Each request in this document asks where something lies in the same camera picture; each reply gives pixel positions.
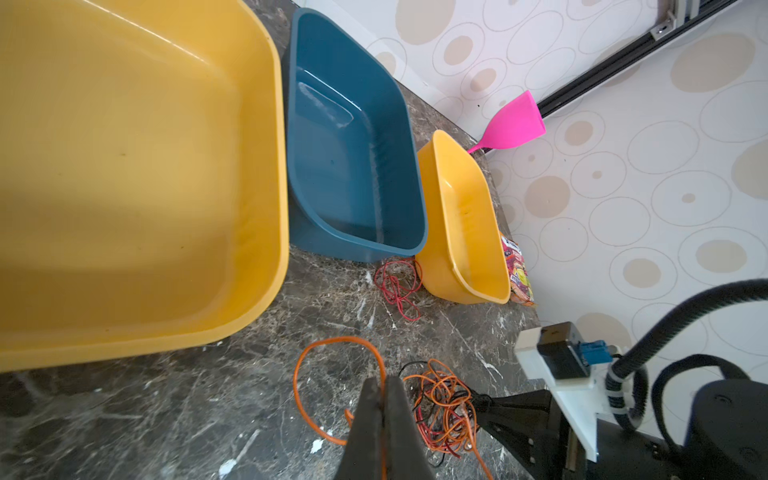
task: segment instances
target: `patterned wallpaper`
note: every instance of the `patterned wallpaper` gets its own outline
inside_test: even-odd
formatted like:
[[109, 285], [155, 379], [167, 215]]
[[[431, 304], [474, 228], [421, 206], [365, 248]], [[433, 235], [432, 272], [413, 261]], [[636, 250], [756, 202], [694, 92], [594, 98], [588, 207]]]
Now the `patterned wallpaper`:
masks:
[[298, 0], [476, 139], [524, 90], [538, 101], [657, 23], [660, 0]]
[[[768, 266], [768, 2], [742, 0], [580, 101], [548, 133], [494, 152], [494, 182], [543, 324], [632, 346], [673, 306]], [[699, 320], [651, 360], [694, 353], [768, 382], [768, 303]], [[682, 442], [694, 393], [676, 377], [665, 419]], [[658, 435], [652, 415], [644, 430]]]

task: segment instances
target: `blue plastic basin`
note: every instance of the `blue plastic basin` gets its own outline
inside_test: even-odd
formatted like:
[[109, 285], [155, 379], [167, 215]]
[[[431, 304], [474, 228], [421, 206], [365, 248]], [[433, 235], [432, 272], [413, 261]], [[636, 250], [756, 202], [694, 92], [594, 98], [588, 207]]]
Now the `blue plastic basin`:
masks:
[[325, 15], [300, 8], [283, 83], [291, 243], [360, 262], [418, 253], [424, 193], [394, 79]]

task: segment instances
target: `dark marble surface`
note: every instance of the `dark marble surface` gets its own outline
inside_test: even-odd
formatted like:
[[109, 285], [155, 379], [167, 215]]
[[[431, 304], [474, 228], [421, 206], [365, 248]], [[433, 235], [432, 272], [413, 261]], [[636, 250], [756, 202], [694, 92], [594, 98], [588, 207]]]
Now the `dark marble surface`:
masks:
[[[248, 3], [282, 52], [295, 5]], [[465, 147], [473, 144], [410, 91], [403, 88], [403, 94], [417, 147], [436, 128]], [[476, 160], [490, 181], [482, 154]], [[228, 468], [227, 480], [332, 478], [343, 448], [318, 442], [300, 418], [291, 387], [301, 350], [331, 336], [370, 340], [388, 372], [435, 357], [492, 396], [539, 388], [525, 379], [512, 353], [518, 333], [538, 325], [533, 309], [458, 305], [421, 290], [415, 303], [422, 318], [406, 322], [372, 284], [377, 266], [292, 247], [285, 283], [269, 309], [220, 342], [0, 375], [0, 478], [215, 479]], [[300, 373], [306, 409], [343, 437], [343, 409], [354, 406], [362, 380], [375, 374], [362, 347], [321, 347]], [[527, 476], [485, 432], [478, 445], [497, 480]], [[436, 472], [438, 478], [484, 478], [473, 455], [448, 458]]]

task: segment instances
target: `small yellow basin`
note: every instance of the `small yellow basin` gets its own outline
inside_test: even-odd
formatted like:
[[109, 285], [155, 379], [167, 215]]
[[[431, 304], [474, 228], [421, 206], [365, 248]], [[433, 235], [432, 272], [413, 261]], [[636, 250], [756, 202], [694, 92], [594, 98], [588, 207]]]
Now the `small yellow basin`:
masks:
[[416, 259], [424, 287], [457, 303], [509, 301], [491, 192], [475, 160], [438, 130], [419, 151], [429, 234]]
[[240, 0], [2, 0], [0, 105], [0, 371], [208, 343], [273, 300], [280, 61]]

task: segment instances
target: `white mounting bracket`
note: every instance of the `white mounting bracket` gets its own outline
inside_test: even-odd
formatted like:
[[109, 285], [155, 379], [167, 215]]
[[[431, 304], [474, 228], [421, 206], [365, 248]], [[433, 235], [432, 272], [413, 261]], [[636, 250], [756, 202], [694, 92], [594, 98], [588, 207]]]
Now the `white mounting bracket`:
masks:
[[654, 40], [667, 36], [675, 28], [696, 18], [699, 15], [700, 3], [701, 0], [676, 0], [674, 10], [667, 12], [667, 19], [650, 30]]
[[538, 352], [541, 327], [523, 330], [515, 344], [515, 356], [528, 379], [543, 379], [576, 433], [588, 460], [598, 460], [598, 413], [610, 414], [605, 394], [605, 369], [592, 367], [589, 378], [555, 380]]

